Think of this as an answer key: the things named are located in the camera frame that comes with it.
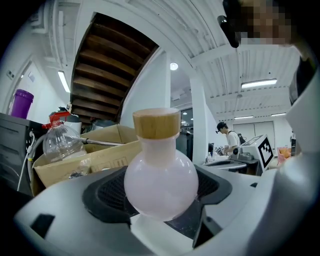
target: wooden staircase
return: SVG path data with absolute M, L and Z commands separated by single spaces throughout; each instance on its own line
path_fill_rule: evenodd
M 133 27 L 97 13 L 75 58 L 71 113 L 82 126 L 93 119 L 119 122 L 124 100 L 158 45 Z

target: person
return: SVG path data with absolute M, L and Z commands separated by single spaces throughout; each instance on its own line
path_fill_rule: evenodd
M 226 155 L 228 153 L 232 153 L 236 147 L 240 146 L 240 139 L 238 137 L 238 134 L 234 130 L 229 129 L 226 123 L 220 122 L 218 123 L 216 128 L 220 133 L 226 135 L 226 140 L 228 142 L 228 148 L 224 150 L 224 153 Z

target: ceiling light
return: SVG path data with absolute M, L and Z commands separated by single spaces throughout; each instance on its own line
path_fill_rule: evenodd
M 284 116 L 286 113 L 280 113 L 280 114 L 272 114 L 272 117 L 277 117 L 277 116 Z
M 250 88 L 250 87 L 257 87 L 257 86 L 270 86 L 275 85 L 277 83 L 277 79 L 267 79 L 267 80 L 260 80 L 254 82 L 244 82 L 241 84 L 242 89 Z
M 253 115 L 250 115 L 250 116 L 241 116 L 241 117 L 235 117 L 234 119 L 245 119 L 245 118 L 253 118 L 254 116 Z
M 63 72 L 63 71 L 58 71 L 58 75 L 59 75 L 59 78 L 60 78 L 61 83 L 62 83 L 62 85 L 63 85 L 63 88 L 65 89 L 65 91 L 66 91 L 67 93 L 70 93 L 70 89 L 69 89 L 68 84 L 67 84 L 65 72 Z
M 174 63 L 174 62 L 171 63 L 171 64 L 170 64 L 170 69 L 171 69 L 171 70 L 177 70 L 177 69 L 178 69 L 178 64 L 177 64 L 177 63 Z

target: white cable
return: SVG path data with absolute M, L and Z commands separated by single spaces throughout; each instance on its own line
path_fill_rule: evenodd
M 30 153 L 34 143 L 35 143 L 35 135 L 34 135 L 34 133 L 32 131 L 30 131 L 29 135 L 30 135 L 30 137 L 32 137 L 32 142 L 31 142 L 31 145 L 26 150 L 25 158 L 23 160 L 23 165 L 22 165 L 22 169 L 21 169 L 21 173 L 20 173 L 19 183 L 18 183 L 18 187 L 17 187 L 16 191 L 19 191 L 19 189 L 20 189 L 22 176 L 24 174 L 24 168 L 25 168 L 26 160 L 27 160 L 27 158 L 29 156 L 29 153 Z

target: wooden lid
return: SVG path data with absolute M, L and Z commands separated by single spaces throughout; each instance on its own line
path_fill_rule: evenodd
M 160 140 L 180 132 L 181 114 L 176 108 L 149 108 L 134 112 L 133 122 L 137 136 Z

